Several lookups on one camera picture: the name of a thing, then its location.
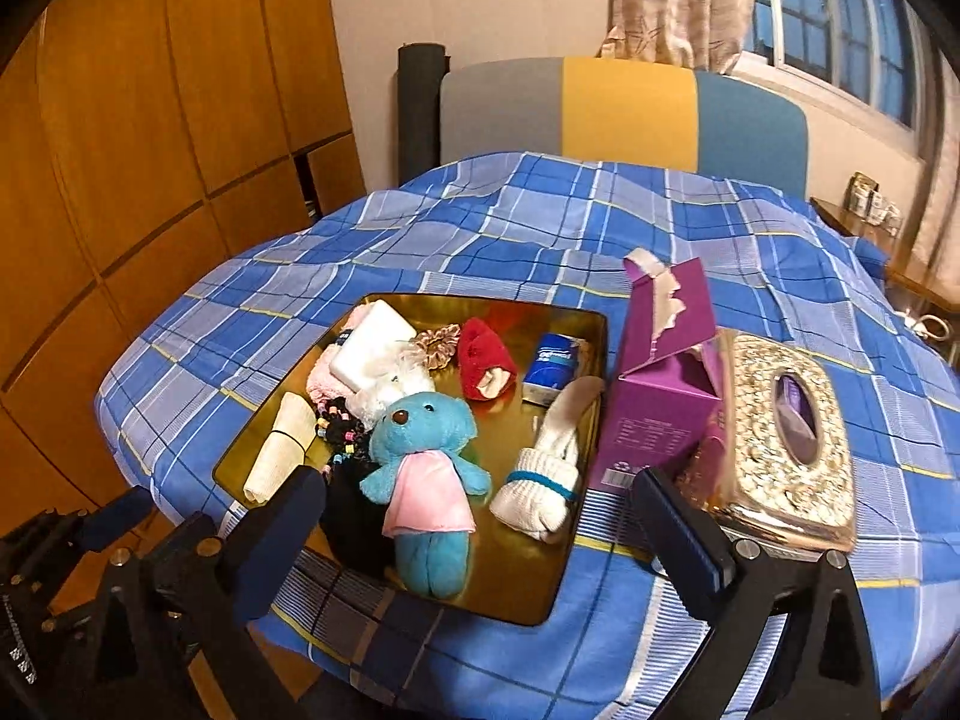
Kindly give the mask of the black hair wig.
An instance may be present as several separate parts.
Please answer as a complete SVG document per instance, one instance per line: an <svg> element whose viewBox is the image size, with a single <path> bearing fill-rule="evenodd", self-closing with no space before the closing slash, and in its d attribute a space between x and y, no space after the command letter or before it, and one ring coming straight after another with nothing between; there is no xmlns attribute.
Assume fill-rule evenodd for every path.
<svg viewBox="0 0 960 720"><path fill-rule="evenodd" d="M320 529L342 566L382 578L394 567L394 543L382 534L386 507L374 504L359 489L377 468L370 456L370 434L347 410L345 398L337 397L319 411L316 436L331 449L324 466L327 493Z"/></svg>

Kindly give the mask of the beige cloth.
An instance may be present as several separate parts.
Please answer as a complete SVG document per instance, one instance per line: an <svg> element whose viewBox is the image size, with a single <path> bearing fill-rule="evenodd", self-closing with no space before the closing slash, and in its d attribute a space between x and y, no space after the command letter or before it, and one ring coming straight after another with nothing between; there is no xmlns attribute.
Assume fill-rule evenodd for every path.
<svg viewBox="0 0 960 720"><path fill-rule="evenodd" d="M316 415L311 403L301 395L286 392L251 473L245 478L244 499L256 505L272 499L293 470L304 463L314 437Z"/></svg>

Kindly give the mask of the white sock blue stripe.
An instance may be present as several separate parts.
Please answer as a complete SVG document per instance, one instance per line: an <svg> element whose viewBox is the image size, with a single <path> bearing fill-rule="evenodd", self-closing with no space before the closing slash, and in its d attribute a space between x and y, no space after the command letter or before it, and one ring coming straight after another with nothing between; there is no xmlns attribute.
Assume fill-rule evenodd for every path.
<svg viewBox="0 0 960 720"><path fill-rule="evenodd" d="M583 376L556 395L534 445L519 452L490 502L501 525L544 543L560 538L578 492L578 424L604 387L600 377Z"/></svg>

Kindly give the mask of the pink towel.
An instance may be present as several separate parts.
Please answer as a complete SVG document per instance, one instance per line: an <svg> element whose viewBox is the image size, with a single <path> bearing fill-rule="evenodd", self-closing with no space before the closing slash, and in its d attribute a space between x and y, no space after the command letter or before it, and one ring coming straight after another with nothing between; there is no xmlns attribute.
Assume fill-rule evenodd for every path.
<svg viewBox="0 0 960 720"><path fill-rule="evenodd" d="M306 394L318 410L322 410L327 401L347 398L348 395L353 395L356 392L356 387L351 383L342 382L332 372L331 366L338 353L340 353L343 343L348 340L353 330L366 319L370 310L371 304L360 304L353 307L343 327L338 330L335 340L325 346L324 351L314 362L313 369L309 372L308 380L306 380Z"/></svg>

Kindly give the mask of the blue plush toy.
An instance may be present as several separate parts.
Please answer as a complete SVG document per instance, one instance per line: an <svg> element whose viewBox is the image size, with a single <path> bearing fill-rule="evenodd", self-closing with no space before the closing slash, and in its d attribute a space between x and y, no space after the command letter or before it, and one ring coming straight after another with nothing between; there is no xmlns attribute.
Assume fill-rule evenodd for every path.
<svg viewBox="0 0 960 720"><path fill-rule="evenodd" d="M402 398L374 425L377 468L359 489L386 507L382 534L394 543L395 570L410 592L452 598L466 586L472 502L491 491L490 473L462 457L476 437L466 400L441 392Z"/></svg>

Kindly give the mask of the blue tissue pack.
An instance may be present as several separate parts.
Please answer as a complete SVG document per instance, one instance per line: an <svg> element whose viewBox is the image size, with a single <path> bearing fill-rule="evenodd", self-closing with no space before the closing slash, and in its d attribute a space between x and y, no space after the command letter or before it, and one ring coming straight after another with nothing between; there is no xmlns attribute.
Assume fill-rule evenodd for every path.
<svg viewBox="0 0 960 720"><path fill-rule="evenodd" d="M548 408L577 375L581 343L562 333L545 333L523 378L523 400Z"/></svg>

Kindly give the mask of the pink satin scrunchie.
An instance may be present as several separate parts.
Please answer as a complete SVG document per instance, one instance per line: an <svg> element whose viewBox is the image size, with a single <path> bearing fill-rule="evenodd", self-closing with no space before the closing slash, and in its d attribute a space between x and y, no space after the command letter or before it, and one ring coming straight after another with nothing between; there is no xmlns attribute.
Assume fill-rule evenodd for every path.
<svg viewBox="0 0 960 720"><path fill-rule="evenodd" d="M433 330L421 330L416 333L413 344L421 349L428 371L441 371L454 359L459 338L459 323L448 323Z"/></svg>

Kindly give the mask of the red sock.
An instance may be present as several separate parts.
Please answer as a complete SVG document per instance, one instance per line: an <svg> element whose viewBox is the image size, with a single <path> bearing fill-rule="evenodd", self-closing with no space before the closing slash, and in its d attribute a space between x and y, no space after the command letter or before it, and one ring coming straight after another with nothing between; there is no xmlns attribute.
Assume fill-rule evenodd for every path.
<svg viewBox="0 0 960 720"><path fill-rule="evenodd" d="M496 400L516 379L516 364L500 335L477 317L462 325L455 357L460 390L467 400Z"/></svg>

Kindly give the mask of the white plastic-wrapped bundle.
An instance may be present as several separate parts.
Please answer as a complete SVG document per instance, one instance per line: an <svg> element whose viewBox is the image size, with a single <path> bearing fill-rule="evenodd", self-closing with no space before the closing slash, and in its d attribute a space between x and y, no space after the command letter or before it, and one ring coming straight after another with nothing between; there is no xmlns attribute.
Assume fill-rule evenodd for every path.
<svg viewBox="0 0 960 720"><path fill-rule="evenodd" d="M394 344L385 355L370 362L364 372L373 382L348 395L345 403L348 413L363 422L366 429L371 429L396 401L436 390L427 366L427 353L415 343Z"/></svg>

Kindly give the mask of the ornate silver tissue box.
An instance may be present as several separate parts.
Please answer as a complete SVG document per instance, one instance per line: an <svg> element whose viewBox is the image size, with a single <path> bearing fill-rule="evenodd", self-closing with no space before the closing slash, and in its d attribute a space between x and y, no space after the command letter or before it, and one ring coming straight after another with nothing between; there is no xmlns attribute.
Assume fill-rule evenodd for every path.
<svg viewBox="0 0 960 720"><path fill-rule="evenodd" d="M815 557L856 546L853 459L827 372L737 330L703 348L721 401L675 484L727 533Z"/></svg>

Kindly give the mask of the purple cardboard box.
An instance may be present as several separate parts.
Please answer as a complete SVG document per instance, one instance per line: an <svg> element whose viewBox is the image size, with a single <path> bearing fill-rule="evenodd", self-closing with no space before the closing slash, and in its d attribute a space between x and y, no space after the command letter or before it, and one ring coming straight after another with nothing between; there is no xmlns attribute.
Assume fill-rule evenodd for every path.
<svg viewBox="0 0 960 720"><path fill-rule="evenodd" d="M677 476L722 398L718 326L701 262L623 259L630 299L589 486L624 491L648 466Z"/></svg>

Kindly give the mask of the golden tray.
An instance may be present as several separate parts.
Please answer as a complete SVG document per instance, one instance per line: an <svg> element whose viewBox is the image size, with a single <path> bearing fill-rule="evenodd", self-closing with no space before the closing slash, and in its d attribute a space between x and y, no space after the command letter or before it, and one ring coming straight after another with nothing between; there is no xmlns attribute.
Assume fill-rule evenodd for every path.
<svg viewBox="0 0 960 720"><path fill-rule="evenodd" d="M342 566L500 621L547 619L596 453L607 322L590 310L370 294L218 461L247 507L298 466Z"/></svg>

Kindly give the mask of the blue plaid bed cover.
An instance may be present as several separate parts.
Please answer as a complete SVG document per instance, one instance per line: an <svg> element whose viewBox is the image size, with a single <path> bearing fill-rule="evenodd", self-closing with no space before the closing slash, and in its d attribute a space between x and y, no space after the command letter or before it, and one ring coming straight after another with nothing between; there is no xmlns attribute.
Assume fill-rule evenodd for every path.
<svg viewBox="0 0 960 720"><path fill-rule="evenodd" d="M622 262L698 259L716 320L804 348L832 379L856 472L851 567L878 687L958 634L958 379L849 242L776 188L532 153L477 156L371 193L203 270L94 400L133 484L181 520L235 522L213 470L327 328L371 293L519 299L625 321ZM302 553L260 630L377 699L470 718L643 718L704 636L641 562L623 497L594 493L555 606L519 628Z"/></svg>

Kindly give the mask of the wooden desk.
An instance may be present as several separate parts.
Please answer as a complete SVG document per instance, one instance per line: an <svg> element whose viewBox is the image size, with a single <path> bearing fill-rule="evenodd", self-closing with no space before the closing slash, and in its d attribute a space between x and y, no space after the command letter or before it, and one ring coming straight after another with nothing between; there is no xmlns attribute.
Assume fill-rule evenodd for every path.
<svg viewBox="0 0 960 720"><path fill-rule="evenodd" d="M898 252L900 244L882 227L871 226L859 216L853 215L841 205L827 202L827 200L811 198L811 204L832 229L844 236L862 238L874 244L877 249L887 255L885 263L885 280L896 288L903 288L921 301L935 305L947 314L958 314L958 288L949 286L945 281L934 275L930 266L913 255L909 250L905 254Z"/></svg>

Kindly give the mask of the wooden wardrobe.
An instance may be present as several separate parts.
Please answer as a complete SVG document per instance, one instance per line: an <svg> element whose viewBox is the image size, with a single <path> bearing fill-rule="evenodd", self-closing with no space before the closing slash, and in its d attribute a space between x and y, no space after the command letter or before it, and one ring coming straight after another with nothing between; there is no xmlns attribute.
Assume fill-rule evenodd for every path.
<svg viewBox="0 0 960 720"><path fill-rule="evenodd" d="M2 31L2 520L122 491L94 394L213 266L364 190L331 0L29 0Z"/></svg>

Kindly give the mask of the colour-block headboard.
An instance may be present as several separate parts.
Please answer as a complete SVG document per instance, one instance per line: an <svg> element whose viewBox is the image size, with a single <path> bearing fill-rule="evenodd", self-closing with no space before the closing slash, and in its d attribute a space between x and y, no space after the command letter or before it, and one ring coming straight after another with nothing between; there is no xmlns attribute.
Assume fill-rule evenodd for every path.
<svg viewBox="0 0 960 720"><path fill-rule="evenodd" d="M493 151L665 167L807 197L804 110L711 71L590 57L451 71L439 88L439 158Z"/></svg>

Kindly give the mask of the patterned curtain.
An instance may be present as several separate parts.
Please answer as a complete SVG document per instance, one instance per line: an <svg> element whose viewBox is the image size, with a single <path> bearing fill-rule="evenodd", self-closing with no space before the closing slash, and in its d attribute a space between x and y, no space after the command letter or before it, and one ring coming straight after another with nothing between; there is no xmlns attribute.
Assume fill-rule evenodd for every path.
<svg viewBox="0 0 960 720"><path fill-rule="evenodd" d="M754 2L610 0L599 55L727 75L745 47Z"/></svg>

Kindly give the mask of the window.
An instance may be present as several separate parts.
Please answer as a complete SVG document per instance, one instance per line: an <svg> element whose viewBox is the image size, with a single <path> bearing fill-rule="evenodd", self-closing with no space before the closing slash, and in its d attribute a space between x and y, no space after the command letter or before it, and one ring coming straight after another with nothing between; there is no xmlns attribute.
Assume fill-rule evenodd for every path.
<svg viewBox="0 0 960 720"><path fill-rule="evenodd" d="M905 0L754 0L745 50L903 127L918 124L918 50Z"/></svg>

